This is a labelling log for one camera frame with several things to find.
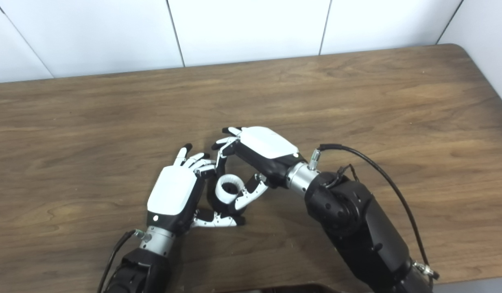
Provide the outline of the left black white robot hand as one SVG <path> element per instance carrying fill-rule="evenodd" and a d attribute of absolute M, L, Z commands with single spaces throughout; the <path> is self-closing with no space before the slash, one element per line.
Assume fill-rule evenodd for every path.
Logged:
<path fill-rule="evenodd" d="M 185 144 L 173 163 L 158 175 L 147 201 L 148 230 L 161 230 L 178 237 L 195 227 L 244 226 L 245 217 L 198 208 L 207 181 L 216 174 L 216 167 L 208 153 L 189 155 L 192 148 L 191 143 Z"/>

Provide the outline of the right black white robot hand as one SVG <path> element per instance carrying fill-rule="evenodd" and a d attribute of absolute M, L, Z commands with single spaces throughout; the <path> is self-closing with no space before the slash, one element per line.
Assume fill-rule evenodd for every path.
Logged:
<path fill-rule="evenodd" d="M 241 215 L 269 188 L 281 187 L 304 196 L 317 175 L 309 169 L 297 146 L 270 128 L 227 127 L 223 133 L 227 137 L 211 147 L 217 151 L 217 182 L 208 201 L 216 212 Z M 233 155 L 256 170 L 247 182 L 226 173 L 227 159 Z"/>

